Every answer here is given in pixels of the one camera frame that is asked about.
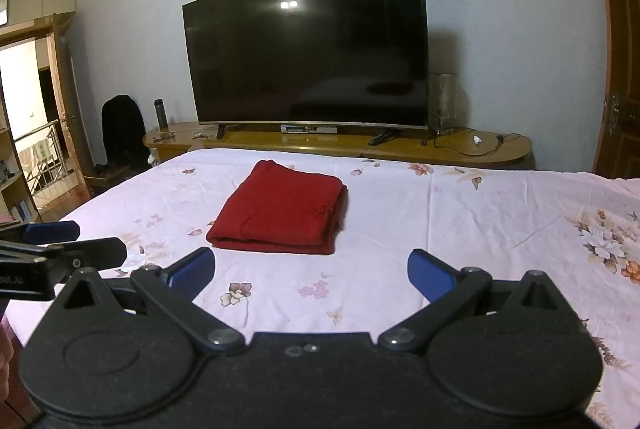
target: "wooden table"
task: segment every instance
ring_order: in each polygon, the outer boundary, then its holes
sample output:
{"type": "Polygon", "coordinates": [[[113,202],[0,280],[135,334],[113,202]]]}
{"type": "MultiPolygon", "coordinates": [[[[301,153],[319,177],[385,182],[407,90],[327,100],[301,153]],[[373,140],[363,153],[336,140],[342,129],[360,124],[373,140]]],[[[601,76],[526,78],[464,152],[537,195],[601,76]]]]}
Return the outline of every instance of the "wooden table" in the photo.
{"type": "Polygon", "coordinates": [[[497,133],[466,130],[438,137],[437,147],[434,146],[433,133],[417,130],[406,130],[407,135],[413,135],[415,138],[396,138],[379,146],[367,145],[378,132],[366,135],[285,135],[276,131],[226,130],[223,138],[217,140],[216,131],[216,126],[203,126],[197,122],[177,122],[169,125],[169,132],[174,135],[172,138],[161,140],[159,132],[151,131],[146,133],[144,142],[149,148],[158,150],[161,162],[195,149],[236,148],[480,168],[506,168],[515,165],[531,153],[532,147],[531,139],[524,135],[507,136],[498,148],[497,133]],[[207,137],[194,139],[193,135],[197,132],[204,133],[207,137]],[[482,139],[479,146],[473,142],[474,135],[482,139]],[[420,143],[425,139],[426,146],[420,143]]]}

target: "television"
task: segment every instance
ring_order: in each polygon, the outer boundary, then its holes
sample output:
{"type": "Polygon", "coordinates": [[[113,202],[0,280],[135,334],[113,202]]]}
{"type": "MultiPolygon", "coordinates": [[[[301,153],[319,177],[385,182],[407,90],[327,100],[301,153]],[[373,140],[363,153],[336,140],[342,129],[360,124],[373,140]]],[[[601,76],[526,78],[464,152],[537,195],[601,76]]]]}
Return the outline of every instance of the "television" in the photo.
{"type": "Polygon", "coordinates": [[[182,12],[199,122],[427,125],[425,0],[197,0],[182,12]]]}

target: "tv stand leg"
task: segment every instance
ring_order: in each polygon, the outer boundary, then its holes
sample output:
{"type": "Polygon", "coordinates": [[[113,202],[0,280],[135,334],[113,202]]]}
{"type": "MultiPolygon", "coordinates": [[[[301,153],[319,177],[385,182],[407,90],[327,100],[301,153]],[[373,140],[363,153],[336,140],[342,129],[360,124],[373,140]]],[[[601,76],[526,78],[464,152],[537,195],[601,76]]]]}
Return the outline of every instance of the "tv stand leg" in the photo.
{"type": "Polygon", "coordinates": [[[369,142],[369,146],[379,146],[380,144],[384,144],[389,140],[393,140],[398,138],[398,136],[402,133],[402,130],[397,130],[394,128],[387,128],[384,132],[380,133],[378,136],[375,136],[369,142]]]}

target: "metal railing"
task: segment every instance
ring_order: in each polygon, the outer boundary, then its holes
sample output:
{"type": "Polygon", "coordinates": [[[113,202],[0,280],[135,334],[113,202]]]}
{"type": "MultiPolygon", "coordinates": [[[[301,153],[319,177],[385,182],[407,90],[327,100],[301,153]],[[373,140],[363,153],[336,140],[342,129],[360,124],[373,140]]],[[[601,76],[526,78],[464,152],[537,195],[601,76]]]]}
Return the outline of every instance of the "metal railing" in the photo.
{"type": "Polygon", "coordinates": [[[14,139],[14,142],[18,144],[21,140],[36,133],[49,130],[44,138],[33,142],[28,148],[22,149],[18,153],[20,165],[32,195],[62,180],[69,174],[56,131],[56,125],[59,122],[58,119],[52,120],[14,139]]]}

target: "black thermos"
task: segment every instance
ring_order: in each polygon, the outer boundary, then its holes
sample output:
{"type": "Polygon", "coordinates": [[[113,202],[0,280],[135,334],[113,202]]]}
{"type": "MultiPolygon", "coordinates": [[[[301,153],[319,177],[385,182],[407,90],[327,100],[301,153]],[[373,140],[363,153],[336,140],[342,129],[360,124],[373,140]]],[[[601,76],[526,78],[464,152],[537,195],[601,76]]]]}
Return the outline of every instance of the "black thermos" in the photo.
{"type": "Polygon", "coordinates": [[[154,106],[156,107],[156,115],[158,116],[158,126],[160,126],[160,131],[168,132],[169,124],[166,123],[166,113],[164,112],[164,104],[162,104],[162,99],[156,99],[154,101],[154,106]]]}

